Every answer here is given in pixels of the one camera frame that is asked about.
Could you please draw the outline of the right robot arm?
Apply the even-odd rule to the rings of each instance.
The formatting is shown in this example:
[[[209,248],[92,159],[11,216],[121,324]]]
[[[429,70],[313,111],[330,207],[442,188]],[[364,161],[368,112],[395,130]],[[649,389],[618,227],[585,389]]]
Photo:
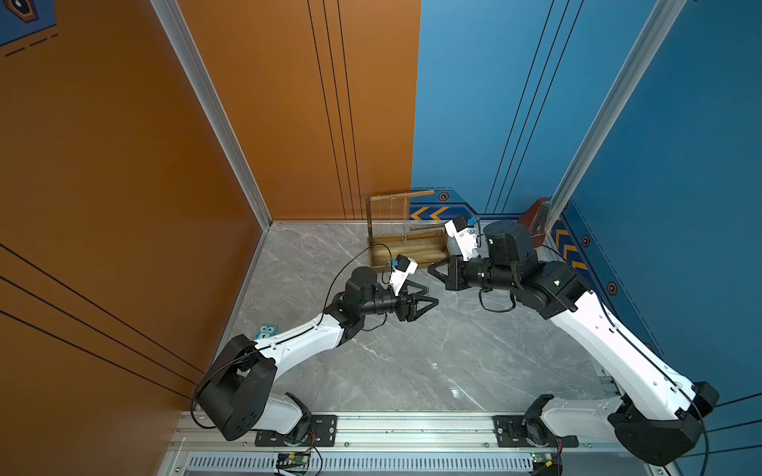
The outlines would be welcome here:
[[[539,396],[520,434],[535,446],[585,436],[619,442],[640,460],[666,467],[706,441],[704,419],[720,394],[674,370],[610,311],[565,261],[539,259],[528,228],[503,220],[479,229],[461,215],[444,226],[458,253],[428,267],[449,291],[506,291],[512,305],[533,309],[573,337],[619,385],[619,396],[568,400]]]

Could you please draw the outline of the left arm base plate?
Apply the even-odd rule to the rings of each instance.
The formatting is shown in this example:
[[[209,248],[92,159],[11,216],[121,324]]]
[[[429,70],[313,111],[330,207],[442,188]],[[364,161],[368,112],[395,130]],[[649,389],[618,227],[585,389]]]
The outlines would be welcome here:
[[[315,446],[334,447],[337,437],[337,415],[311,415],[309,422],[302,420],[295,430],[285,436],[278,432],[257,432],[257,447]]]

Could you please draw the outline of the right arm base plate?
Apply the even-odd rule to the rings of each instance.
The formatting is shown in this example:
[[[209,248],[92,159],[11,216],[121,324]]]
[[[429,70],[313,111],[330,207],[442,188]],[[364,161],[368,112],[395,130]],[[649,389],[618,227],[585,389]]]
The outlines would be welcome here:
[[[556,436],[537,418],[526,420],[519,415],[494,416],[492,424],[497,445],[501,448],[557,449],[558,443],[563,449],[579,447],[576,436]]]

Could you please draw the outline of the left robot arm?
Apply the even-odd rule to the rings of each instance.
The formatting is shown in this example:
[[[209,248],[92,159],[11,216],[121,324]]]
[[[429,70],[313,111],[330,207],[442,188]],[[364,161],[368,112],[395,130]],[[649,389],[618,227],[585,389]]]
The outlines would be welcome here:
[[[291,393],[273,391],[289,370],[364,331],[369,315],[396,315],[413,322],[439,300],[429,289],[402,276],[399,284],[382,285],[370,267],[352,271],[344,290],[330,297],[321,313],[286,332],[259,340],[232,337],[196,386],[190,408],[204,411],[228,441],[248,432],[272,432],[288,444],[312,440],[312,412]]]

